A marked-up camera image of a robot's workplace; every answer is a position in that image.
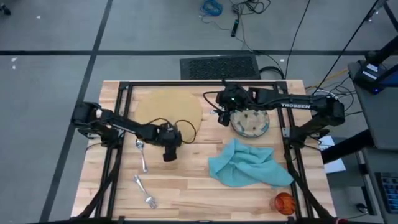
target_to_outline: metal spoon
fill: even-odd
[[[147,164],[145,163],[145,157],[144,157],[144,142],[142,142],[140,139],[136,139],[136,147],[138,150],[141,151],[141,162],[142,162],[142,171],[144,173],[148,172]]]

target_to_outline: wooden tabletop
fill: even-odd
[[[286,82],[289,93],[305,94],[301,80]],[[99,97],[99,103],[103,108],[114,109],[118,86],[118,81],[103,83]],[[273,189],[267,184],[254,184],[232,188],[211,178],[208,172],[208,158],[217,156],[232,138],[238,138],[252,146],[274,148],[274,159],[286,168],[277,110],[268,111],[270,126],[263,136],[246,139],[238,136],[231,127],[218,124],[217,115],[210,114],[212,107],[202,97],[204,91],[222,90],[222,86],[135,86],[132,92],[130,119],[134,119],[134,110],[140,100],[152,90],[159,88],[184,89],[198,97],[203,107],[200,129],[193,144],[185,144],[177,149],[178,159],[173,162],[163,161],[163,148],[146,144],[144,153],[148,174],[142,173],[140,152],[135,147],[135,135],[126,134],[113,218],[124,215],[127,220],[286,220],[286,216],[271,210],[269,200],[279,192],[291,193],[290,187]],[[209,98],[210,101],[214,101],[215,95],[209,95]],[[293,110],[293,114],[298,126],[311,119],[308,110]],[[99,140],[90,141],[89,145],[97,142]],[[317,147],[314,140],[307,140],[307,144]],[[105,152],[105,148],[101,146],[93,146],[87,151],[72,216],[83,211],[98,190]],[[302,157],[310,190],[318,201],[335,215],[320,153],[314,149],[303,148]],[[157,209],[149,208],[144,202],[143,194],[132,181],[134,174],[140,175],[147,191],[156,198],[159,206]],[[299,195],[303,216],[306,216],[301,191]],[[103,214],[106,213],[107,196]]]

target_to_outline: black metal frame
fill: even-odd
[[[279,90],[282,90],[283,93],[287,93],[287,84],[286,82],[266,82],[266,81],[231,81],[233,83],[238,83],[240,85],[250,85],[250,86],[271,86],[273,89],[277,92]],[[199,81],[199,82],[190,82],[190,81],[163,81],[163,82],[120,82],[119,84],[119,89],[118,89],[118,96],[116,99],[116,105],[115,105],[115,113],[119,113],[119,109],[121,107],[121,100],[122,100],[122,95],[123,91],[127,90],[127,97],[126,97],[126,104],[124,107],[124,117],[128,117],[129,113],[129,107],[131,104],[132,100],[132,90],[134,86],[222,86],[221,81]],[[285,125],[285,120],[282,112],[282,108],[277,109],[278,112],[278,119],[279,119],[279,124],[280,124],[280,131],[282,135],[282,141],[284,144],[284,153],[285,153],[285,158],[287,159],[287,168],[288,171],[294,170],[294,165],[292,162],[292,157],[290,155],[290,144],[289,144],[289,137],[285,137],[283,135],[283,128],[286,128]],[[291,109],[287,109],[288,113],[288,118],[289,118],[289,124],[290,126],[294,125],[294,117]],[[113,215],[113,208],[114,208],[114,201],[116,197],[116,189],[117,189],[117,182],[118,182],[118,175],[119,175],[119,169],[120,169],[120,163],[121,163],[121,156],[122,156],[122,151],[123,151],[123,141],[124,137],[121,140],[120,147],[117,147],[117,152],[116,152],[116,161],[115,161],[115,166],[116,166],[116,175],[112,179],[112,186],[111,186],[111,193],[109,195],[109,204],[107,207],[107,212],[106,216],[104,218],[112,218]],[[302,155],[300,152],[299,148],[294,148],[296,158],[297,158],[297,165],[298,165],[298,172],[301,176],[301,179],[303,180],[303,183],[307,185],[307,180],[305,178],[305,170],[303,166],[303,160],[302,160]],[[110,161],[111,161],[111,156],[112,156],[113,149],[108,149],[106,152],[106,157],[104,159],[104,167],[103,167],[103,173],[102,173],[102,178],[101,178],[101,186],[104,185],[106,182],[106,179],[108,178],[108,172],[109,172],[109,166],[110,166]],[[292,196],[295,199],[296,203],[296,217],[297,218],[302,218],[302,211],[300,208],[300,202],[299,202],[299,194],[297,192],[297,186],[296,183],[293,182],[290,185],[291,191],[292,191]],[[96,205],[96,211],[95,211],[95,218],[103,218],[101,216],[101,212],[103,209],[103,197],[100,198],[98,204]],[[313,210],[312,206],[310,205],[309,201],[305,199],[305,206],[307,210],[307,217],[313,218]],[[122,221],[122,223],[142,223],[142,221]],[[151,221],[150,223],[170,223],[168,221]],[[197,223],[195,221],[192,222],[178,222],[178,223]],[[234,221],[231,222],[212,222],[212,223],[237,223]],[[260,222],[239,222],[239,223],[260,223]],[[271,223],[271,224],[280,224],[280,223],[286,223],[286,221],[264,221],[261,223]]]

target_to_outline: floor mat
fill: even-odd
[[[255,55],[180,59],[182,80],[261,79]]]

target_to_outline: white paper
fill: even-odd
[[[322,143],[319,145],[320,150],[325,150],[329,148],[330,146],[334,146],[335,142],[331,138],[331,136],[323,136],[322,138],[319,139]],[[329,162],[324,165],[325,171],[327,174],[331,174],[334,172],[341,172],[346,170],[346,166],[344,166],[343,160],[338,159],[332,162]]]

